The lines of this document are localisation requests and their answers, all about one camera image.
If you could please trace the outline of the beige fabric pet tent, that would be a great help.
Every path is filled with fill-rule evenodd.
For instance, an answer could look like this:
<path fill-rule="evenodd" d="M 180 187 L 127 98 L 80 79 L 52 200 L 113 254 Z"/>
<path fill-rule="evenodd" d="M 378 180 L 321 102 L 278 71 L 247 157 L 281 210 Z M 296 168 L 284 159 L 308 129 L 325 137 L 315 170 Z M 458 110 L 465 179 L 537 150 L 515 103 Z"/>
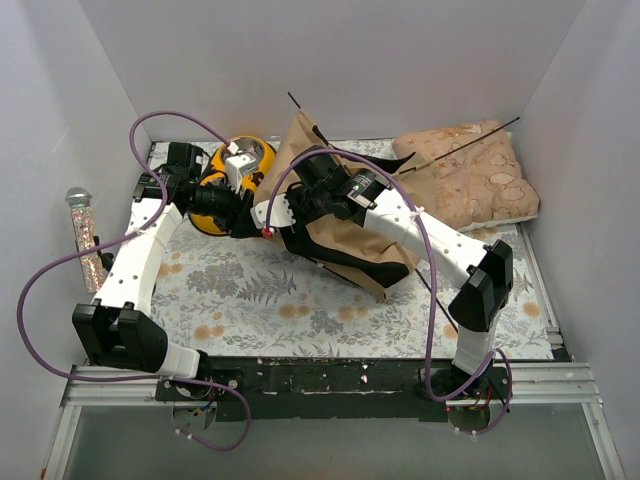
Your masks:
<path fill-rule="evenodd" d="M 311 147 L 325 147 L 311 130 L 312 118 L 307 115 L 299 110 L 289 124 L 275 161 L 257 189 L 255 204 L 269 198 L 276 181 L 298 154 Z M 419 256 L 388 237 L 332 215 L 306 225 L 302 231 L 282 229 L 271 241 L 324 266 L 378 300 L 385 298 L 387 288 L 413 273 L 420 261 Z"/>

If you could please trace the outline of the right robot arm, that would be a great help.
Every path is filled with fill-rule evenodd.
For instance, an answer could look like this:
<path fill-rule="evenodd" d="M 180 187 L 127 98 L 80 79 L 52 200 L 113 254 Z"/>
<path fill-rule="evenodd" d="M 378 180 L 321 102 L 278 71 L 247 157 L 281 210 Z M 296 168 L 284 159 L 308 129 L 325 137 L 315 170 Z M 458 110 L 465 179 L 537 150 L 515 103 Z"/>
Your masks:
<path fill-rule="evenodd" d="M 459 290 L 449 306 L 459 325 L 453 387 L 464 397 L 479 395 L 489 384 L 495 322 L 513 286 L 511 247 L 502 241 L 488 246 L 453 230 L 418 209 L 402 184 L 377 163 L 342 152 L 362 166 L 350 173 L 336 161 L 338 154 L 311 147 L 284 170 L 299 180 L 283 195 L 291 211 L 280 229 L 287 249 L 324 265 L 360 271 L 384 287 L 408 274 L 404 263 L 374 262 L 324 247 L 309 236 L 308 225 L 333 218 L 325 229 L 330 234 L 341 225 L 353 227 L 360 242 L 377 233 L 427 261 L 432 272 L 441 272 Z"/>

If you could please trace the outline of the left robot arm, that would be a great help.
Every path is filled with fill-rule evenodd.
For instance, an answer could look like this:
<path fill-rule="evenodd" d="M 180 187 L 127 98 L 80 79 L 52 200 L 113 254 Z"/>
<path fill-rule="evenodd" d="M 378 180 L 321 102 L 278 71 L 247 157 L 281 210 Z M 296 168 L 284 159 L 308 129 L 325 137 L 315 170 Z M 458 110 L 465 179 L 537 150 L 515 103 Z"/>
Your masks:
<path fill-rule="evenodd" d="M 171 341 L 153 320 L 151 303 L 165 250 L 183 219 L 202 218 L 213 233 L 230 225 L 239 233 L 254 230 L 253 195 L 275 150 L 253 136 L 231 143 L 209 155 L 196 145 L 172 142 L 166 159 L 139 177 L 128 238 L 92 301 L 72 314 L 91 364 L 178 377 L 178 387 L 193 400 L 211 392 L 204 354 Z"/>

